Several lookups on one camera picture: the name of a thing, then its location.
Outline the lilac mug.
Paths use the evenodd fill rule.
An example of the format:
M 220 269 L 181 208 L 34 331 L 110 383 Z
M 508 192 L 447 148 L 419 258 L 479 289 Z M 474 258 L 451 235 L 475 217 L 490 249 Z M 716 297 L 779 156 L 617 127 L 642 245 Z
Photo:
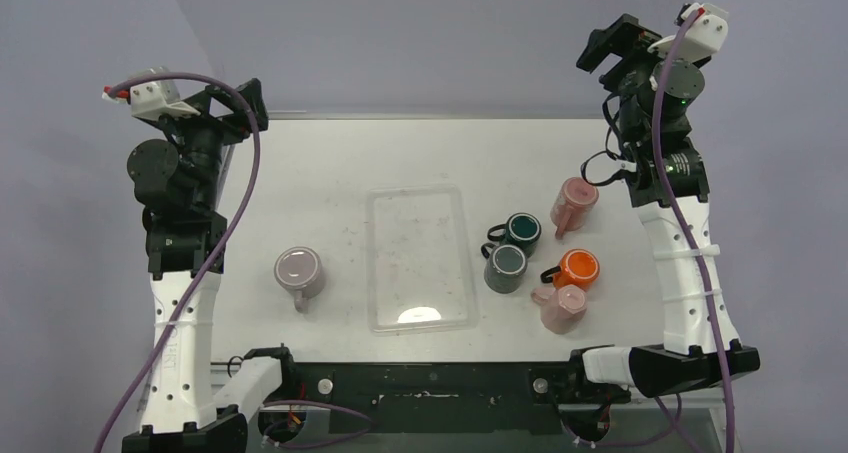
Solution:
M 325 288 L 326 277 L 318 253 L 305 246 L 284 251 L 276 260 L 273 273 L 277 283 L 292 297 L 295 309 L 308 312 L 313 298 Z

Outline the pink ghost pattern mug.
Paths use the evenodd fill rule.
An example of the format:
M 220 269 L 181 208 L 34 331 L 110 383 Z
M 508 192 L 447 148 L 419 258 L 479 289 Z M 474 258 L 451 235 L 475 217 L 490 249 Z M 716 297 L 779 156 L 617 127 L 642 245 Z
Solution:
M 572 177 L 564 181 L 550 210 L 555 238 L 561 240 L 566 233 L 582 228 L 598 199 L 598 188 L 586 180 Z

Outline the dark green mug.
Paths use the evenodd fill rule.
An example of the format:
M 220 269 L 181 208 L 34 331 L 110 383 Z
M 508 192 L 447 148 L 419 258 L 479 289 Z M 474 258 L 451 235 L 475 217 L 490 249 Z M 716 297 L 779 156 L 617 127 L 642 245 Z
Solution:
M 531 257 L 541 237 L 539 220 L 525 212 L 512 214 L 504 223 L 495 225 L 487 231 L 487 239 L 495 244 L 511 244 L 518 247 L 527 257 Z

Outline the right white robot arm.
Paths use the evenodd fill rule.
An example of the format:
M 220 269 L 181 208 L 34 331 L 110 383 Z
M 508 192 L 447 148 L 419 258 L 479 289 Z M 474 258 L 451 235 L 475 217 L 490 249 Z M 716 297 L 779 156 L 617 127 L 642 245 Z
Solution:
M 619 152 L 618 178 L 652 248 L 663 308 L 663 339 L 632 347 L 577 350 L 565 375 L 568 394 L 588 402 L 605 384 L 653 398 L 729 385 L 756 372 L 761 358 L 744 345 L 725 306 L 709 225 L 709 183 L 692 144 L 688 108 L 703 92 L 703 67 L 728 34 L 727 13 L 685 5 L 678 31 L 662 36 L 629 14 L 594 30 L 577 65 L 593 72 L 616 64 L 600 82 L 616 110 L 605 110 Z

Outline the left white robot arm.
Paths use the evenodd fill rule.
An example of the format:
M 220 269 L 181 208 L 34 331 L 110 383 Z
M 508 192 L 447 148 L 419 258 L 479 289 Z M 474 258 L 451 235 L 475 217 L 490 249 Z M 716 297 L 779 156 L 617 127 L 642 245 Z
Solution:
M 262 84 L 232 87 L 212 78 L 181 97 L 176 72 L 152 69 L 106 90 L 159 136 L 127 159 L 142 205 L 147 270 L 154 301 L 153 350 L 133 380 L 147 402 L 125 452 L 242 452 L 249 422 L 265 397 L 297 393 L 299 378 L 284 346 L 245 355 L 245 368 L 220 392 L 211 385 L 213 312 L 226 245 L 241 214 L 218 210 L 227 150 L 268 127 Z

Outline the orange mug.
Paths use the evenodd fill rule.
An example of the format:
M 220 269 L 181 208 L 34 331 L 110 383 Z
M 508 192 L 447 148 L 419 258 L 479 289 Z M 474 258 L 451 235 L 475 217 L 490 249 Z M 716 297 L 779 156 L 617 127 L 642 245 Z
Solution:
M 600 262 L 596 256 L 586 249 L 575 248 L 568 250 L 556 266 L 543 271 L 540 281 L 557 289 L 576 286 L 586 290 L 599 275 Z

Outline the grey mug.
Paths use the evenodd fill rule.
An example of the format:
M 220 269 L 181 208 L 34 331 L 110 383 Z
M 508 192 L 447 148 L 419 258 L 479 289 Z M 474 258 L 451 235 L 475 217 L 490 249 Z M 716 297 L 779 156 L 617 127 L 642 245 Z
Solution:
M 484 282 L 499 294 L 510 294 L 521 285 L 527 270 L 527 257 L 512 244 L 484 243 L 481 253 L 486 259 Z

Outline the pale pink faceted mug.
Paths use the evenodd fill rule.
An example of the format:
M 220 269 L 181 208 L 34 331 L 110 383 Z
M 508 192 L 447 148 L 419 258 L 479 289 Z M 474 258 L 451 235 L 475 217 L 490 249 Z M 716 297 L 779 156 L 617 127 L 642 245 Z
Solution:
M 540 307 L 543 326 L 555 334 L 570 331 L 588 309 L 586 292 L 575 285 L 540 286 L 531 292 L 531 299 Z

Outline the clear plastic tray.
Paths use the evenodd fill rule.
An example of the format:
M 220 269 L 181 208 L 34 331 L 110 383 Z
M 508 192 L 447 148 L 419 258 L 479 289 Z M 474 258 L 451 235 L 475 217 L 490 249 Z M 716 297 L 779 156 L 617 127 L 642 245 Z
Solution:
M 374 189 L 366 212 L 368 323 L 376 334 L 473 328 L 478 308 L 461 193 Z

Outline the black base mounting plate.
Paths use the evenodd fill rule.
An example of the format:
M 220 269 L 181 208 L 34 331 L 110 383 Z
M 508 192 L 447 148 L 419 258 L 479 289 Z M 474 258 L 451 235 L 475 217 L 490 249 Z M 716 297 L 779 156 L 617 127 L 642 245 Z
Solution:
M 265 398 L 268 426 L 300 400 L 301 420 L 326 419 L 331 434 L 370 426 L 377 434 L 495 433 L 555 435 L 593 423 L 627 404 L 619 386 L 591 383 L 568 361 L 495 363 L 299 363 Z

